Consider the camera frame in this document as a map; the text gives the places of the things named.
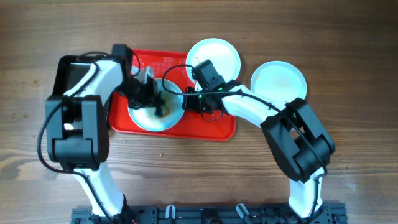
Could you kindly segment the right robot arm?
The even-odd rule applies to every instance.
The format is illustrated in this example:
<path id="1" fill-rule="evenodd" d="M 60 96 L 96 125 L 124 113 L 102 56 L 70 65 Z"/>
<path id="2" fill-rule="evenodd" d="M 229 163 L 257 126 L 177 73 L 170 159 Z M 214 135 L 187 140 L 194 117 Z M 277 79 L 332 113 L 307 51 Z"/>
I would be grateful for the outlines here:
<path id="1" fill-rule="evenodd" d="M 279 169 L 290 180 L 290 208 L 302 221 L 314 220 L 335 143 L 311 106 L 301 98 L 272 102 L 236 80 L 226 82 L 210 60 L 190 66 L 190 73 L 200 90 L 187 88 L 183 109 L 201 114 L 219 111 L 258 126 Z"/>

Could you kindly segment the white plate top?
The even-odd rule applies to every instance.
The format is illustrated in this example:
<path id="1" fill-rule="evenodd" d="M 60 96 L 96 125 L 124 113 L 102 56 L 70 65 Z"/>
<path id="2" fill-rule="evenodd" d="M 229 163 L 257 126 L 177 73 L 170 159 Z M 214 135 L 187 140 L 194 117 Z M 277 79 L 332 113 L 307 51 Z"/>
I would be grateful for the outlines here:
<path id="1" fill-rule="evenodd" d="M 204 39 L 196 43 L 186 57 L 187 75 L 194 84 L 196 92 L 208 85 L 219 87 L 237 80 L 241 71 L 241 59 L 238 51 L 226 40 L 218 38 Z"/>

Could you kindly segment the white plate bottom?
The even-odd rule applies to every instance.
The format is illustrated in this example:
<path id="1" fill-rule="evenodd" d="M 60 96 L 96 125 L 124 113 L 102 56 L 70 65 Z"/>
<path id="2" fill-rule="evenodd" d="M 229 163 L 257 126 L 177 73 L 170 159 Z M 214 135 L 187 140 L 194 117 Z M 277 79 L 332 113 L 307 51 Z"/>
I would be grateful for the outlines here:
<path id="1" fill-rule="evenodd" d="M 294 65 L 270 61 L 259 66 L 251 77 L 251 91 L 275 101 L 291 102 L 307 96 L 307 81 Z"/>

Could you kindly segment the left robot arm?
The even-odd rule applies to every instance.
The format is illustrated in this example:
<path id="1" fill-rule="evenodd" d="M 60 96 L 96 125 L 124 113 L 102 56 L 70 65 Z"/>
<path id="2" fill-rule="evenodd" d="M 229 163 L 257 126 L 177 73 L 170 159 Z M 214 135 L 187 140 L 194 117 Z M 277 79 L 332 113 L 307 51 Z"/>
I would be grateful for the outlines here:
<path id="1" fill-rule="evenodd" d="M 72 223 L 137 223 L 106 163 L 106 103 L 114 92 L 127 99 L 130 109 L 153 108 L 155 116 L 164 115 L 165 101 L 153 73 L 141 68 L 131 73 L 136 57 L 126 44 L 114 44 L 111 53 L 66 55 L 58 62 L 53 92 L 45 101 L 37 153 L 47 169 L 73 175 L 88 196 L 87 215 L 75 215 Z"/>

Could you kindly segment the green yellow sponge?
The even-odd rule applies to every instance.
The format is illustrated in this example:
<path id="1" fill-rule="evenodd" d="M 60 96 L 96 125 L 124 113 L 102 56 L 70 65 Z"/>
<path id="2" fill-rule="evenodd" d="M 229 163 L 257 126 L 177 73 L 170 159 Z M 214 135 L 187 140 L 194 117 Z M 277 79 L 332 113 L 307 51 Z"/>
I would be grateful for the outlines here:
<path id="1" fill-rule="evenodd" d="M 161 118 L 169 113 L 168 112 L 169 109 L 167 108 L 166 101 L 163 100 L 160 96 L 157 96 L 155 98 L 154 104 L 155 104 L 154 115 L 156 117 Z"/>

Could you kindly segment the white plate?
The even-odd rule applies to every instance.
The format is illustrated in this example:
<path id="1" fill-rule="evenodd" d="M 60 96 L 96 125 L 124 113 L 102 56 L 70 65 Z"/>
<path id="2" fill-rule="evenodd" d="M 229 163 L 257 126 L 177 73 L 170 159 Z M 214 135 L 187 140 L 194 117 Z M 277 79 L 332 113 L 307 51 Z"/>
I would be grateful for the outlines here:
<path id="1" fill-rule="evenodd" d="M 131 120 L 140 128 L 146 131 L 160 132 L 175 126 L 182 118 L 184 109 L 182 108 L 183 96 L 174 95 L 165 91 L 162 87 L 161 78 L 156 78 L 158 91 L 161 92 L 161 98 L 165 101 L 165 105 L 161 106 L 163 115 L 156 116 L 156 108 L 140 108 L 134 110 L 128 109 Z"/>
<path id="2" fill-rule="evenodd" d="M 204 39 L 196 43 L 186 57 L 187 75 L 194 84 L 196 92 L 208 85 L 219 87 L 237 80 L 241 71 L 241 59 L 238 51 L 226 40 L 218 38 Z"/>
<path id="3" fill-rule="evenodd" d="M 307 81 L 294 65 L 270 61 L 259 66 L 251 77 L 251 91 L 275 101 L 291 102 L 307 96 Z"/>

